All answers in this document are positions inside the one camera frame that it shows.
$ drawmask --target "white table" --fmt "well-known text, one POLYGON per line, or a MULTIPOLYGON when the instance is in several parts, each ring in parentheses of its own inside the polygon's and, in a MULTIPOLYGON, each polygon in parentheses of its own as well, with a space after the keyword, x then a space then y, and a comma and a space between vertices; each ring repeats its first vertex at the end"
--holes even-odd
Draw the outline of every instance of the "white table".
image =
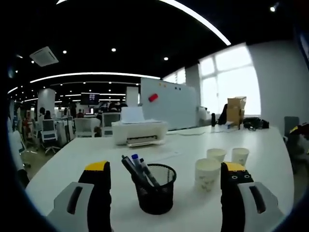
POLYGON ((42 215, 53 209, 54 198, 72 181, 78 181, 92 162, 111 162, 111 223, 115 231, 218 232, 222 224, 220 179, 214 189, 200 195, 193 189, 195 161, 206 157, 209 148, 228 151, 246 147, 246 168, 278 197, 279 208, 288 214, 293 207, 294 181, 290 159, 278 129, 211 133, 211 127, 170 132, 166 144, 144 148, 115 146, 112 138, 76 138, 60 150, 33 177, 26 191, 42 215), (121 155, 138 153, 148 163, 158 162, 177 172, 174 206, 166 214, 149 215, 139 208, 136 190, 121 155))

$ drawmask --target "printer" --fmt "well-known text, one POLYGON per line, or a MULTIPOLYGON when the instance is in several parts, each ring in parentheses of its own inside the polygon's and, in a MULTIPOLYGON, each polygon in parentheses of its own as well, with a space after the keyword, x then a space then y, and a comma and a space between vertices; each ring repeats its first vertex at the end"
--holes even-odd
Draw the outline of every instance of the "printer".
POLYGON ((112 136, 116 145, 143 146, 159 144, 168 131, 167 122, 112 122, 112 136))

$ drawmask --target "red magnet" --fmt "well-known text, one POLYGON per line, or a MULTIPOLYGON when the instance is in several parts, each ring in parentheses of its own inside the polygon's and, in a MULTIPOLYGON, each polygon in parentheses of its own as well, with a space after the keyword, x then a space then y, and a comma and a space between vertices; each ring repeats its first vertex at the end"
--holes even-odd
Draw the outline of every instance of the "red magnet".
POLYGON ((151 96, 148 98, 148 100, 149 100, 150 102, 153 102, 153 101, 156 100, 158 97, 159 97, 159 96, 155 93, 155 94, 151 95, 151 96))

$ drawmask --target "ceiling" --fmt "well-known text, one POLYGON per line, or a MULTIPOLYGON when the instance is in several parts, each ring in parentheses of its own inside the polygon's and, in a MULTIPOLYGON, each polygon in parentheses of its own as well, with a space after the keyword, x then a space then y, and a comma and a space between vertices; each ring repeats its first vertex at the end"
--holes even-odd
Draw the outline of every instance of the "ceiling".
MULTIPOLYGON (((11 78, 7 87, 8 90, 19 87, 9 94, 13 99, 31 99, 43 87, 56 90, 56 101, 60 95, 90 89, 99 93, 125 93, 129 83, 140 83, 139 77, 74 75, 29 82, 73 72, 120 72, 162 78, 227 48, 203 24, 159 0, 68 0, 56 4, 57 1, 21 1, 19 7, 14 7, 16 20, 9 31, 11 78), (46 46, 59 63, 45 67, 32 64, 29 55, 46 46)), ((293 35, 292 23, 284 12, 269 10, 276 3, 273 0, 178 2, 211 22, 232 45, 291 39, 293 35)))

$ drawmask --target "pen holder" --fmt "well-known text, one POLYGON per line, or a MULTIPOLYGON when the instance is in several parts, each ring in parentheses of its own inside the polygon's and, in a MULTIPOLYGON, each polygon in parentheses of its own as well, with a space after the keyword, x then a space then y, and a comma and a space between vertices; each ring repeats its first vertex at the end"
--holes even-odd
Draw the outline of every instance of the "pen holder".
POLYGON ((160 186, 154 187, 150 183, 141 182, 132 177, 140 208, 148 214, 164 214, 173 207, 173 189, 176 172, 164 164, 148 164, 148 168, 160 186))

